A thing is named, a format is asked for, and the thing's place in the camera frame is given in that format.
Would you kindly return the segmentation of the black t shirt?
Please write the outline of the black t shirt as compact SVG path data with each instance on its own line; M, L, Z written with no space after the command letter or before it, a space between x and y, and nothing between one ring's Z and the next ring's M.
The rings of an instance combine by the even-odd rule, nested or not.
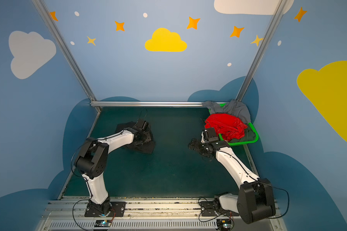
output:
M115 129L115 133L122 131L123 129L127 129L127 128L132 128L134 126L135 122L130 121L127 123L120 123L117 125L116 129ZM136 144L136 143L131 143L131 144L127 144L123 147L123 149L125 150L132 150L132 151L137 151L143 154L152 154L153 150L155 148L156 142L153 139L153 134L151 132L150 129L150 125L148 125L147 131L149 132L150 138L151 140L145 143L140 143L140 144Z

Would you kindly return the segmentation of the red t shirt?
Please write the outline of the red t shirt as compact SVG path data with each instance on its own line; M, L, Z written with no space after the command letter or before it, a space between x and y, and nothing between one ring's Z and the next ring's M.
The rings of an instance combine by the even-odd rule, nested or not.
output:
M231 141L240 140L245 136L245 130L248 128L238 117L229 114L211 114L205 120L205 128L214 128L217 135L221 134L223 139Z

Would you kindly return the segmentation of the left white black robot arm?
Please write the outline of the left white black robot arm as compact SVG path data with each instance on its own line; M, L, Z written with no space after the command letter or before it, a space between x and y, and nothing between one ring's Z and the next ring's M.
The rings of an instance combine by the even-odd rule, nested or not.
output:
M127 128L108 137L88 138L82 145L74 166L84 178L90 196L85 217L123 216L123 211L117 212L110 201L104 171L108 155L126 145L132 145L135 151L151 154L155 142L150 128Z

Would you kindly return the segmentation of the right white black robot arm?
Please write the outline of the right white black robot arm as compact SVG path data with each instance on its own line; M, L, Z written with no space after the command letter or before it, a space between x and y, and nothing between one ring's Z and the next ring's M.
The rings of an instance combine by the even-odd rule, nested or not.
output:
M271 182L249 170L230 145L216 135L214 128L204 129L201 138L193 138L188 147L204 157L216 158L239 188L238 195L223 193L214 197L213 208L217 214L234 212L247 224L276 215Z

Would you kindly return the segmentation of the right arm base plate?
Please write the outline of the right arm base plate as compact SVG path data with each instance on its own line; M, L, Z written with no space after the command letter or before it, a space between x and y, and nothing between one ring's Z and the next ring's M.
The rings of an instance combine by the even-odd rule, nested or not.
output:
M202 217L216 217L216 216L229 216L229 217L239 217L238 213L233 211L224 210L218 205L215 205L214 201L200 201L199 202Z

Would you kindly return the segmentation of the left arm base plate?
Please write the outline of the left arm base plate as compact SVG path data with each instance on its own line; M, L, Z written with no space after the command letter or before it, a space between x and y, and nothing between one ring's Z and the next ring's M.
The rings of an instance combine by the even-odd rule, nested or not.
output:
M123 217L125 212L126 203L117 201L106 201L103 204L96 204L90 201L87 205L85 217L92 218L105 218L105 217Z

